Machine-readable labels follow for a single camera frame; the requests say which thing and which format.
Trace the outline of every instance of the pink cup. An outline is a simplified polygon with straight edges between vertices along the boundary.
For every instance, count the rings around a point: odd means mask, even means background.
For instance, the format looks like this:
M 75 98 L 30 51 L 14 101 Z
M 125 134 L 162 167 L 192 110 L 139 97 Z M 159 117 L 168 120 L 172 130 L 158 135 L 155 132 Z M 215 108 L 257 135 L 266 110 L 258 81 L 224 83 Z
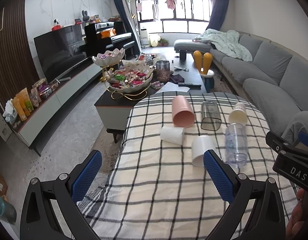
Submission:
M 194 123 L 194 112 L 185 96 L 173 98 L 172 120 L 177 127 L 190 127 Z

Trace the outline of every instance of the plaid tablecloth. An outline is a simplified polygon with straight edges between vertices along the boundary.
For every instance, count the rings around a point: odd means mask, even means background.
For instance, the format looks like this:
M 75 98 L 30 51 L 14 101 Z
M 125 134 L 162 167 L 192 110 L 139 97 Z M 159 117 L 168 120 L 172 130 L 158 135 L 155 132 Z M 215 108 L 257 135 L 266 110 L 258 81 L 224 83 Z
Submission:
M 196 114 L 195 123 L 185 129 L 182 147 L 160 140 L 161 127 L 173 126 L 172 99 L 180 94 L 187 97 Z M 222 125 L 218 131 L 200 128 L 202 101 L 219 105 Z M 269 129 L 260 111 L 231 94 L 165 92 L 143 99 L 131 110 L 114 170 L 105 184 L 79 205 L 99 237 L 205 239 L 228 203 L 222 201 L 206 170 L 192 165 L 191 143 L 198 135 L 210 135 L 224 159 L 224 133 L 237 102 L 246 105 L 249 155 L 247 164 L 237 172 L 257 180 L 274 177 L 287 221 L 297 200 L 290 182 L 272 170 L 276 152 L 265 143 Z M 244 228 L 253 203 L 249 202 L 235 236 Z

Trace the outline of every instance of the gold hook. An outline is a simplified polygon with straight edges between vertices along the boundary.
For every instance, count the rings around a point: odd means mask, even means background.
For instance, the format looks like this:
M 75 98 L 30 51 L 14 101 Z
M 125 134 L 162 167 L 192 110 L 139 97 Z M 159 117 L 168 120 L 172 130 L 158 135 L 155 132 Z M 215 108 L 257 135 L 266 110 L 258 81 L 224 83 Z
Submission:
M 4 8 L 3 8 L 3 11 L 2 11 L 2 24 L 1 24 L 2 28 L 0 29 L 0 31 L 3 30 L 3 18 L 4 18 Z

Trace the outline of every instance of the wooden slat wall panel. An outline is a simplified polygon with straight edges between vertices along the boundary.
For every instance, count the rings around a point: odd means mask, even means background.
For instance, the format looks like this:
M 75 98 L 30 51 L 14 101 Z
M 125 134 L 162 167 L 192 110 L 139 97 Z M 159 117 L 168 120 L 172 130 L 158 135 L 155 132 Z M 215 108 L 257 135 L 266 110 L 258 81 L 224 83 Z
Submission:
M 39 80 L 25 26 L 25 0 L 10 0 L 4 8 L 0 31 L 0 102 L 2 106 L 20 90 Z

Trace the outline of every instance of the candy wrapper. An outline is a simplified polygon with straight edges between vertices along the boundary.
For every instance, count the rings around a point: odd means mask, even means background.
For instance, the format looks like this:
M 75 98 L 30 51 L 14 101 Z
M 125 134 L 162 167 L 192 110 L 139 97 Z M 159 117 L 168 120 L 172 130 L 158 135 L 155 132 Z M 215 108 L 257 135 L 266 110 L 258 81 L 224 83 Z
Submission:
M 116 70 L 108 80 L 110 85 L 119 89 L 134 88 L 152 77 L 153 68 L 149 70 L 143 62 L 131 61 L 123 68 Z

